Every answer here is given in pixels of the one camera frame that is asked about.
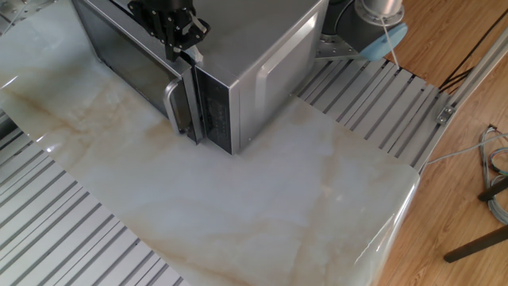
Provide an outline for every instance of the microwave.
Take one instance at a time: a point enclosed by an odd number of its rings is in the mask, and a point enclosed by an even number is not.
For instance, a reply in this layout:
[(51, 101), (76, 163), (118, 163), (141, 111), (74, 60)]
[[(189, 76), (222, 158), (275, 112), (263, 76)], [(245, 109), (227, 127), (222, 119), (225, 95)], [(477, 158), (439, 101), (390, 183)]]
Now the microwave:
[(100, 61), (195, 144), (240, 152), (314, 65), (327, 0), (194, 0), (211, 30), (202, 60), (166, 59), (129, 0), (72, 0)]

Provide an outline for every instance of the metal slatted table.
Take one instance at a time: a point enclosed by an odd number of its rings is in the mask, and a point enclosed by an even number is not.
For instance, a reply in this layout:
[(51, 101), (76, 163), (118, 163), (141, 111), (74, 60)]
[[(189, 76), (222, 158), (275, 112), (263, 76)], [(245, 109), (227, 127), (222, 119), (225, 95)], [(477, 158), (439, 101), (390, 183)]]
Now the metal slatted table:
[(317, 62), (298, 97), (419, 172), (450, 96), (387, 60)]
[(7, 134), (16, 129), (16, 125), (9, 116), (0, 108), (0, 138), (4, 138)]
[(16, 129), (0, 141), (0, 285), (188, 283)]

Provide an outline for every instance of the metal bracket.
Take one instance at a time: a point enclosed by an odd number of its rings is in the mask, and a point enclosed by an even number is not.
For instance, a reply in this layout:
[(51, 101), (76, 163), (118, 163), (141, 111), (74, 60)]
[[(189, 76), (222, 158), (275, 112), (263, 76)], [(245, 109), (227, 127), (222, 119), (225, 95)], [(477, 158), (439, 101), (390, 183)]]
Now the metal bracket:
[(362, 58), (362, 56), (338, 36), (321, 35), (315, 60), (351, 60), (359, 58)]
[(36, 12), (54, 3), (56, 0), (0, 0), (0, 18), (8, 22), (14, 21), (14, 24), (25, 20)]
[(447, 125), (456, 111), (457, 109), (452, 106), (445, 106), (436, 118), (437, 124)]

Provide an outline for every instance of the white marble surface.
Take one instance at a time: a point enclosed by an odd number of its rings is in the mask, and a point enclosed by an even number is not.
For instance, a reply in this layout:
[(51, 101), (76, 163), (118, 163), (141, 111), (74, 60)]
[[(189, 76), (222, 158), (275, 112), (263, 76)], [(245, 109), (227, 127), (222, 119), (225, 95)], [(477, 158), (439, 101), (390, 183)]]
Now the white marble surface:
[(241, 154), (195, 146), (60, 0), (0, 38), (0, 106), (193, 286), (369, 285), (418, 174), (300, 99)]

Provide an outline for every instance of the metal leg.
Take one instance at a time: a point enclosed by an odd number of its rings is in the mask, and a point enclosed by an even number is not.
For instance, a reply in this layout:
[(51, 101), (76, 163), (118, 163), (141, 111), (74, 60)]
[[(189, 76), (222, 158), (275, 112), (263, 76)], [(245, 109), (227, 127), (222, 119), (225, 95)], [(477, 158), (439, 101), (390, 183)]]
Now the metal leg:
[(484, 235), (472, 242), (469, 242), (466, 245), (462, 245), (458, 249), (446, 253), (444, 260), (448, 263), (458, 261), (459, 259), (462, 259), (473, 253), (477, 253), (480, 250), (484, 250), (498, 244), (499, 242), (503, 242), (506, 239), (508, 239), (508, 226), (503, 226), (502, 228), (494, 230), (493, 232)]
[(504, 178), (500, 182), (496, 183), (494, 186), (489, 187), (486, 191), (479, 194), (478, 199), (482, 202), (486, 202), (489, 199), (492, 199), (493, 196), (497, 195), (501, 191), (504, 191), (508, 188), (508, 177)]

